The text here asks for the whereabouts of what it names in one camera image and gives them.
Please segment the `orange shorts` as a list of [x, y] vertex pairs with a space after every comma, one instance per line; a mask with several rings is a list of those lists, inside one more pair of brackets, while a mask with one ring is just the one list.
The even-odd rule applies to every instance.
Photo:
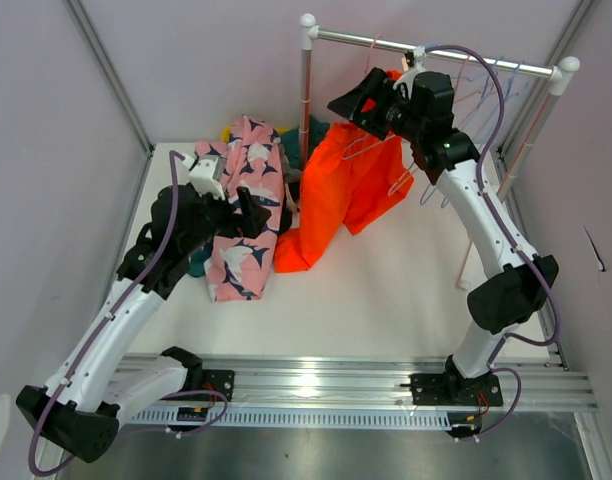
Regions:
[[389, 134], [380, 140], [350, 123], [332, 124], [306, 164], [299, 224], [279, 237], [275, 270], [309, 270], [342, 226], [361, 233], [405, 200], [413, 183], [401, 138]]

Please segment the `teal shorts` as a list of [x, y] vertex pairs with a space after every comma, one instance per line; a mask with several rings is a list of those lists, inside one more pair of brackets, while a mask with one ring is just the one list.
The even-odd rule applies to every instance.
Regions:
[[[309, 116], [309, 140], [308, 140], [308, 152], [312, 153], [316, 146], [324, 139], [326, 133], [330, 128], [328, 122], [320, 122], [314, 116]], [[282, 130], [280, 133], [280, 142], [284, 148], [284, 154], [286, 155], [289, 165], [292, 168], [301, 169], [299, 154], [299, 128], [293, 128], [288, 130]], [[205, 275], [205, 262], [208, 260], [212, 253], [212, 244], [206, 244], [203, 249], [194, 254], [190, 260], [190, 271], [189, 275], [195, 278], [201, 278]]]

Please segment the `grey shorts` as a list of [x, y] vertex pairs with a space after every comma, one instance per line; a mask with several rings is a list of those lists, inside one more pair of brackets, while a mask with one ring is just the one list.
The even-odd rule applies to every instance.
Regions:
[[290, 165], [285, 147], [282, 144], [279, 145], [279, 153], [283, 182], [287, 185], [299, 184], [302, 179], [302, 171]]

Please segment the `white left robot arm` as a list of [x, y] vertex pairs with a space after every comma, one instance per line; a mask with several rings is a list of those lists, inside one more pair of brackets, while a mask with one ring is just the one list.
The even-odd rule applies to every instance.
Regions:
[[41, 439], [92, 463], [134, 415], [160, 399], [216, 396], [203, 390], [203, 361], [180, 347], [165, 349], [148, 367], [113, 384], [119, 362], [137, 334], [187, 274], [191, 256], [216, 236], [255, 239], [270, 211], [246, 187], [237, 198], [200, 194], [191, 184], [162, 189], [150, 220], [125, 253], [110, 293], [93, 323], [58, 370], [41, 386], [26, 385], [16, 405], [33, 429], [28, 463], [36, 475]]

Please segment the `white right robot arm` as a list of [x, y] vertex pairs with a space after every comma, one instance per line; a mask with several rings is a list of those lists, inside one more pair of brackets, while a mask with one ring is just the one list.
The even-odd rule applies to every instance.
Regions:
[[454, 89], [446, 74], [424, 71], [411, 84], [379, 69], [330, 111], [383, 140], [411, 145], [415, 164], [453, 206], [477, 250], [485, 281], [467, 295], [472, 323], [450, 355], [440, 381], [444, 395], [465, 403], [495, 380], [490, 368], [505, 340], [542, 308], [559, 273], [512, 223], [483, 169], [483, 155], [454, 125]]

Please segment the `pink patterned shorts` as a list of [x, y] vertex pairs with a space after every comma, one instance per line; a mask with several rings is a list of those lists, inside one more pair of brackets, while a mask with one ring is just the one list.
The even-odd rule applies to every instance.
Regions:
[[204, 278], [213, 302], [259, 300], [270, 276], [284, 204], [280, 138], [269, 123], [240, 116], [224, 142], [200, 141], [198, 154], [217, 154], [225, 159], [220, 183], [236, 214], [242, 212], [239, 193], [259, 207], [268, 218], [254, 238], [223, 234], [204, 248]]

